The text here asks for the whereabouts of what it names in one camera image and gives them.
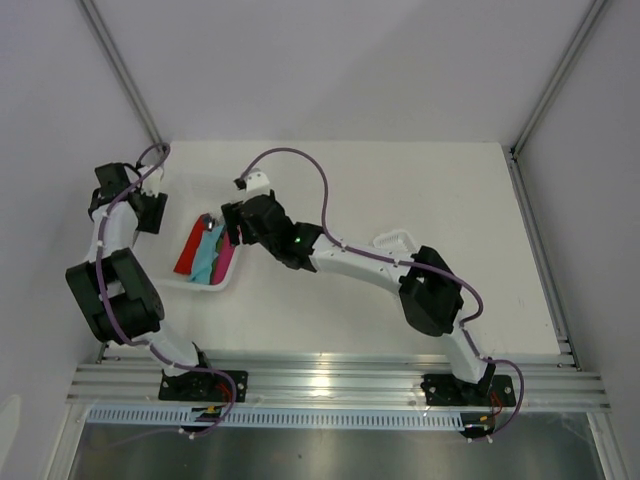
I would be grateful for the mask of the large white plastic basket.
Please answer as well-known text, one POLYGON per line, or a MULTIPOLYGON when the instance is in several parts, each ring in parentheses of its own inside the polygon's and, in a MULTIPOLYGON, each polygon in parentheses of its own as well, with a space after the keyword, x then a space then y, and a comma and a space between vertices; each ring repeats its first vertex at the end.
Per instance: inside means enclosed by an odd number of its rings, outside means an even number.
POLYGON ((238 192, 230 180, 194 173, 174 173, 165 177, 162 191, 168 195, 158 234, 143 234, 136 243, 136 254, 150 279, 157 287, 181 292, 217 293, 231 283, 242 256, 235 247, 234 258, 225 280, 217 286, 191 283, 190 275, 173 272, 194 222, 209 214, 226 227, 221 206, 235 202, 238 192))

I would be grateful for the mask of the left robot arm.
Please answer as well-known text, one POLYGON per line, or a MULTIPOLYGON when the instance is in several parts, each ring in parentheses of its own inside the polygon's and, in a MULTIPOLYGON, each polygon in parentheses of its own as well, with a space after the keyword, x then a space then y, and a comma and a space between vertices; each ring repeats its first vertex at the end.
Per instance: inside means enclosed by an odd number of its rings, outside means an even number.
POLYGON ((163 324, 160 295, 133 252, 140 233, 159 232, 168 199, 158 189, 162 174, 147 171, 126 163, 95 169, 92 242, 65 279, 97 340, 145 350, 161 365, 161 400, 204 400, 217 376, 197 346, 163 324))

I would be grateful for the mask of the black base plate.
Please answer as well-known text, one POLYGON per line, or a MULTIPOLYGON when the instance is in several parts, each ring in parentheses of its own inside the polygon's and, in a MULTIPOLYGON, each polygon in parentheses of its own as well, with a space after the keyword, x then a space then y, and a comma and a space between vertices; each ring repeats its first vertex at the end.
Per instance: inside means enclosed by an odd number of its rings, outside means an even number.
POLYGON ((243 403, 248 386, 248 373, 241 370, 226 370, 224 376, 188 371, 178 376, 162 375, 158 398, 174 402, 231 401, 232 387, 236 388, 236 402, 243 403))
POLYGON ((492 398, 497 398, 503 407, 515 407, 517 403, 513 381, 508 375, 493 375, 474 384, 452 374, 426 374, 422 377, 421 389, 428 406, 490 407, 492 398))

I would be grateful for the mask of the teal paper napkin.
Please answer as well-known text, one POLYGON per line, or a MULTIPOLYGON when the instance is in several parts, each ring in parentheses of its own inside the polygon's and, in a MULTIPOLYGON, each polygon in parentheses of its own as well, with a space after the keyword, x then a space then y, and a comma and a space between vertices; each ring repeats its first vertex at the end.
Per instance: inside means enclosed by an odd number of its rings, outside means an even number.
POLYGON ((189 281, 191 283, 210 285, 214 272, 214 263, 219 257, 218 242, 224 236, 226 227, 218 225, 212 230, 205 230, 192 262, 189 281))

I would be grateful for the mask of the aluminium frame post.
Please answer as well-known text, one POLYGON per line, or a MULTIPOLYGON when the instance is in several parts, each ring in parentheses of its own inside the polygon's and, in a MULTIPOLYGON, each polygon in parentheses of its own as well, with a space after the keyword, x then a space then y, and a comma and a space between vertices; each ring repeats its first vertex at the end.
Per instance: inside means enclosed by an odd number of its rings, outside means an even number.
POLYGON ((151 143, 159 143, 162 135, 154 121, 138 85, 128 68, 120 49, 108 27, 96 1, 77 0, 76 6, 102 52, 121 92, 151 143))
POLYGON ((536 129, 555 102, 564 84, 581 58, 599 24, 613 4, 610 0, 594 0, 588 5, 571 37, 556 61, 540 95, 527 115, 516 139, 510 147, 510 157, 517 161, 532 139, 536 129))

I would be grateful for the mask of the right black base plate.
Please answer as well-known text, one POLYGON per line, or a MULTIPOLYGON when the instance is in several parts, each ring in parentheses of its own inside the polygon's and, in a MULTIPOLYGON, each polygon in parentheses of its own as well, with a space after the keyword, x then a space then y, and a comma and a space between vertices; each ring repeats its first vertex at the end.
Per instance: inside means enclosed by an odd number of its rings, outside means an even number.
POLYGON ((508 375, 493 375, 474 384, 452 374, 426 374, 422 377, 421 389, 428 406, 490 407, 492 398, 497 398, 503 407, 515 407, 517 403, 513 381, 508 375))

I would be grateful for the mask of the small white plastic tray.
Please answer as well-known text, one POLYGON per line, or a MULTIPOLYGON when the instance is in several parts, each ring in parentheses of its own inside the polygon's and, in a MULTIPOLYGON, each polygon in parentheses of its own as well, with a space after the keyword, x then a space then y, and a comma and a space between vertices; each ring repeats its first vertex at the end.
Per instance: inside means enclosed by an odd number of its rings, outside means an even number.
POLYGON ((372 245, 391 252, 416 253, 419 250, 413 236, 404 229, 394 229, 379 234, 372 240, 372 245))

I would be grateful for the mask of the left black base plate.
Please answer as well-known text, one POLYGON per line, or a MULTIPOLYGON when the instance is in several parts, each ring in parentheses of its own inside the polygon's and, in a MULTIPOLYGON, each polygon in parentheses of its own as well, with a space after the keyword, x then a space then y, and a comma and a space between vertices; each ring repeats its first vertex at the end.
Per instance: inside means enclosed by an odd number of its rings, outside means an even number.
POLYGON ((236 388, 236 402, 243 403, 248 386, 248 373, 241 370, 226 370, 224 376, 188 371, 178 376, 162 375, 158 398, 174 402, 231 401, 232 387, 236 388))

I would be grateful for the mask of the pink napkin roll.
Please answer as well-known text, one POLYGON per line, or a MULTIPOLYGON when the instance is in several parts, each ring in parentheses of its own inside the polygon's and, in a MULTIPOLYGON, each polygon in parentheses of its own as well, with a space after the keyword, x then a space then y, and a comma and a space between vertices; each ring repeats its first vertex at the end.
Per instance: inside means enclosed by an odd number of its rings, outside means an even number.
POLYGON ((235 246, 231 246, 227 233, 224 233, 224 246, 221 250, 215 269, 212 268, 209 284, 220 285, 226 278, 231 261, 234 258, 235 246))

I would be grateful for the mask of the aluminium mounting rail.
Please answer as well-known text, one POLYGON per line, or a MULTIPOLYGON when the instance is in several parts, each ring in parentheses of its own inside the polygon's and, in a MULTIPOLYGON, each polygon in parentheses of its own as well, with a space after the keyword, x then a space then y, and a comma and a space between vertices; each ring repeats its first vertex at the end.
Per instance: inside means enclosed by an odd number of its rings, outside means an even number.
MULTIPOLYGON (((442 355, 365 355, 209 351, 220 370, 249 375, 246 406, 264 408, 407 410, 424 401, 423 375, 443 374, 442 355)), ((517 362, 525 382, 525 412, 608 412, 611 404, 597 373, 575 367, 572 357, 534 356, 517 362)), ((77 367, 69 403, 155 404, 159 365, 137 350, 108 349, 96 363, 77 367)))

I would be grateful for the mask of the red napkin roll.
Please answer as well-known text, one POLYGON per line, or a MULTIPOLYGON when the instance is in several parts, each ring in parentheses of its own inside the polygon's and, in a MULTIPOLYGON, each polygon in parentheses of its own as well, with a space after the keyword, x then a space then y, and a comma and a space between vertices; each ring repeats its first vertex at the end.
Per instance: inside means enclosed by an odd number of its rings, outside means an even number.
POLYGON ((193 264, 196 253, 200 246, 205 230, 203 218, 209 214, 202 214, 194 222, 183 249, 176 261, 173 272, 180 275, 190 275, 193 270, 193 264))

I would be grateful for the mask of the right aluminium frame post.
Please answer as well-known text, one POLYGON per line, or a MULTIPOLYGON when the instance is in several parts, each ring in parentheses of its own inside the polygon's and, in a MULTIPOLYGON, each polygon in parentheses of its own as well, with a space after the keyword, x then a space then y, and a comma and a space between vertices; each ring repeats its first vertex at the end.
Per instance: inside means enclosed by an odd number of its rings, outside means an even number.
POLYGON ((599 24, 613 4, 610 0, 594 0, 588 5, 571 37, 556 61, 540 95, 527 115, 516 139, 510 147, 510 157, 517 161, 532 139, 536 129, 555 102, 564 84, 581 58, 599 24))

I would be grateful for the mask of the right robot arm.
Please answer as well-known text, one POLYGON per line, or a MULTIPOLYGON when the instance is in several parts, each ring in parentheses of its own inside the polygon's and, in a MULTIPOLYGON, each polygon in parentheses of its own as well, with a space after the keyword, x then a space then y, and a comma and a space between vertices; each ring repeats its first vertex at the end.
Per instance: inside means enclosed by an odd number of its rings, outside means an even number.
POLYGON ((461 401, 475 404, 491 394, 495 367, 465 329, 478 315, 462 316, 461 290, 470 286, 436 250, 394 255, 346 245, 319 225, 293 222, 273 192, 227 203, 221 211, 234 246, 259 244, 290 269, 342 275, 394 294, 410 327, 443 341, 452 369, 449 382, 461 401))

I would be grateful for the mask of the left aluminium frame post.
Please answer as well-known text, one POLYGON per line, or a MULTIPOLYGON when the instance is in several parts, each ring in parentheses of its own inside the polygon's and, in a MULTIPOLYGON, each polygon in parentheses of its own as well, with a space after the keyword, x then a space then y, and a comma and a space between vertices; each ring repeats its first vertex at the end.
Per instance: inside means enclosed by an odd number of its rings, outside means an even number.
POLYGON ((151 143, 159 143, 162 135, 154 121, 138 85, 128 68, 120 49, 108 27, 96 1, 77 0, 76 6, 102 52, 121 92, 151 143))

